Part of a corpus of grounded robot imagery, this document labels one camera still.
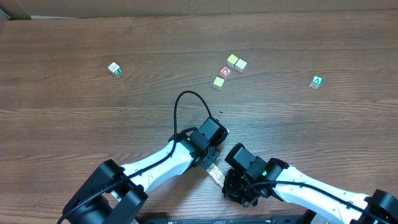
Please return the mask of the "white block red side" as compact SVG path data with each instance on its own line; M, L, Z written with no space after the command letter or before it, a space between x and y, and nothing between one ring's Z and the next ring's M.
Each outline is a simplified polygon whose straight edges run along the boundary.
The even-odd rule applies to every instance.
M215 165L215 163L212 163L209 168L207 168L206 172L212 176L213 174L217 173L219 171L219 168Z

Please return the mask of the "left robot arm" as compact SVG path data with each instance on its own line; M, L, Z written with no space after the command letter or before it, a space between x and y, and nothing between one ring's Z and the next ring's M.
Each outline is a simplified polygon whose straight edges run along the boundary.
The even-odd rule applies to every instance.
M229 131L209 117L199 128L170 137L160 151L140 161L101 163L65 205L62 220L70 223L132 223L150 191L192 167L208 169L219 156L217 146Z

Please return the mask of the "white block green edge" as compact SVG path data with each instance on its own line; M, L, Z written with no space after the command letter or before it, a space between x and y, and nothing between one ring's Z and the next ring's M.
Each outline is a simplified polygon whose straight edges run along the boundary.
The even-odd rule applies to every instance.
M220 170L216 171L212 178L218 185L223 185L225 177Z

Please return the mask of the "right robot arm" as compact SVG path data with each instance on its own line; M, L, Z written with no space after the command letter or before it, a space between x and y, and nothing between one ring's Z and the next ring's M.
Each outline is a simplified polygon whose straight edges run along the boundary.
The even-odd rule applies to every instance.
M224 180L224 196L244 207L274 197L307 209L299 219L310 223L397 223L397 198L377 189L372 195L349 192L313 179L288 163L253 155L238 143L225 161L231 166Z

